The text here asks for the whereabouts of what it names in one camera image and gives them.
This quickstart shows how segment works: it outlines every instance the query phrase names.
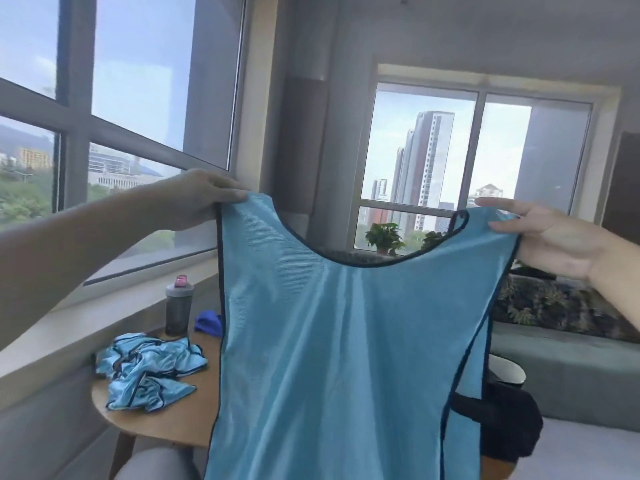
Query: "wooden table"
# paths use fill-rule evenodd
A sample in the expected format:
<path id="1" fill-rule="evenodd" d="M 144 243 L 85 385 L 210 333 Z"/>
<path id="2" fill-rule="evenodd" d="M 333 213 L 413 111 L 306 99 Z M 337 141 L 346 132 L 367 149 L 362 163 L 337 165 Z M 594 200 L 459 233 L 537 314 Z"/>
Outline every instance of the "wooden table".
<path id="1" fill-rule="evenodd" d="M 93 404 L 100 414 L 120 430 L 113 455 L 109 480 L 131 458 L 136 436 L 148 436 L 184 446 L 209 448 L 211 430 L 218 412 L 218 379 L 220 375 L 220 339 L 204 333 L 189 334 L 192 343 L 202 347 L 209 367 L 201 372 L 180 379 L 193 384 L 197 390 L 180 401 L 154 413 L 143 411 L 109 411 L 106 379 L 93 383 Z M 481 480 L 504 480 L 515 466 L 503 461 L 482 457 Z"/>

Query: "water bottle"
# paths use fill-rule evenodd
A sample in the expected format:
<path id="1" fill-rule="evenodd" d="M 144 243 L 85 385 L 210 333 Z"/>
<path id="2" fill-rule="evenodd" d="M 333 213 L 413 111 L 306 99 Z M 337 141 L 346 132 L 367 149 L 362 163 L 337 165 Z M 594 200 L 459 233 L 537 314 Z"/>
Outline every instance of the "water bottle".
<path id="1" fill-rule="evenodd" d="M 193 285 L 181 274 L 166 288 L 166 323 L 164 332 L 169 337 L 185 337 L 189 331 L 189 313 L 193 298 Z"/>

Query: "sky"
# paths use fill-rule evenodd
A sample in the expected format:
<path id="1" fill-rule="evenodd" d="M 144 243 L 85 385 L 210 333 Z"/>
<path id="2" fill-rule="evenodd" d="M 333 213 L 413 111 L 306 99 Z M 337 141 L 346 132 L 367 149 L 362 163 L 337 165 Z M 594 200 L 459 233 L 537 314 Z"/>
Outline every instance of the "sky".
<path id="1" fill-rule="evenodd" d="M 468 99 L 468 94 L 460 91 L 462 98 L 456 99 L 379 91 L 362 197 L 371 198 L 373 181 L 380 178 L 388 179 L 387 193 L 390 194 L 398 148 L 404 147 L 407 131 L 415 127 L 418 113 L 446 111 L 454 113 L 454 120 L 440 201 L 457 204 L 476 106 L 474 100 Z M 530 106 L 498 104 L 488 98 L 471 179 L 472 193 L 493 184 L 504 191 L 505 197 L 513 197 L 530 113 Z"/>
<path id="2" fill-rule="evenodd" d="M 182 150 L 195 1 L 98 0 L 94 115 Z M 58 0 L 0 0 L 0 6 L 0 77 L 53 96 Z M 51 135 L 41 128 L 28 130 Z M 160 163 L 149 166 L 174 173 Z"/>

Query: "crumpled blue vest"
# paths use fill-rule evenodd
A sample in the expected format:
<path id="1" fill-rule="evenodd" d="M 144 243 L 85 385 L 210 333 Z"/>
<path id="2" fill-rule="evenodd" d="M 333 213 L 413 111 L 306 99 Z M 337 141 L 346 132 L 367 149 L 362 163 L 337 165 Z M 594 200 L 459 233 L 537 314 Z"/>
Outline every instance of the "crumpled blue vest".
<path id="1" fill-rule="evenodd" d="M 436 247 L 341 264 L 284 226 L 265 195 L 221 206 L 225 334 L 205 480 L 476 480 L 487 318 L 511 266 L 505 215 L 456 215 Z"/>

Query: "hand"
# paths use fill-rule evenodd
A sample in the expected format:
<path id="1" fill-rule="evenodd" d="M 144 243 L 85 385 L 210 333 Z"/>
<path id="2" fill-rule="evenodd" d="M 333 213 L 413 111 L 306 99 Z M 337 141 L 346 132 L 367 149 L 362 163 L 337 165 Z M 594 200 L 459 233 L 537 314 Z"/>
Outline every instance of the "hand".
<path id="1" fill-rule="evenodd" d="M 476 199 L 481 207 L 497 207 L 519 219 L 490 223 L 496 232 L 521 233 L 517 258 L 548 273 L 580 280 L 589 274 L 617 236 L 602 227 L 569 217 L 559 210 L 506 198 Z"/>
<path id="2" fill-rule="evenodd" d="M 212 171 L 192 169 L 155 184 L 139 187 L 157 212 L 160 229 L 185 230 L 215 218 L 216 202 L 246 199 L 246 189 L 231 178 Z"/>

